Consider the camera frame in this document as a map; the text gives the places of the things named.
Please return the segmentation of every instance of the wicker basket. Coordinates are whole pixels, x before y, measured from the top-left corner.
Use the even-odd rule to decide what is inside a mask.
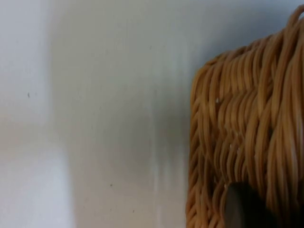
[[[187,228],[224,227],[248,182],[283,227],[304,203],[304,5],[280,32],[207,62],[193,80]]]

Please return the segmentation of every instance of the white background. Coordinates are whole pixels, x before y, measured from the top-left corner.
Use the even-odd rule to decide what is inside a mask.
[[[184,227],[195,71],[300,3],[0,0],[0,227]]]

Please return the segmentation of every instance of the tan wicker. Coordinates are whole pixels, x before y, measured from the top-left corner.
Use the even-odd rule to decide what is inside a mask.
[[[248,182],[284,227],[304,203],[304,5],[280,32],[207,62],[193,80],[187,228],[224,227]]]

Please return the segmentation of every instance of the dark object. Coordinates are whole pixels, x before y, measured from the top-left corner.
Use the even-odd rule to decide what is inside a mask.
[[[265,203],[246,183],[232,183],[228,187],[225,207],[226,228],[277,228],[275,217]]]

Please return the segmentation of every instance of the woven rattan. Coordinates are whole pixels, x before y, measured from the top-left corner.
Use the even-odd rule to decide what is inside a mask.
[[[187,228],[224,227],[248,182],[283,227],[304,203],[304,5],[280,32],[207,62],[191,91]]]

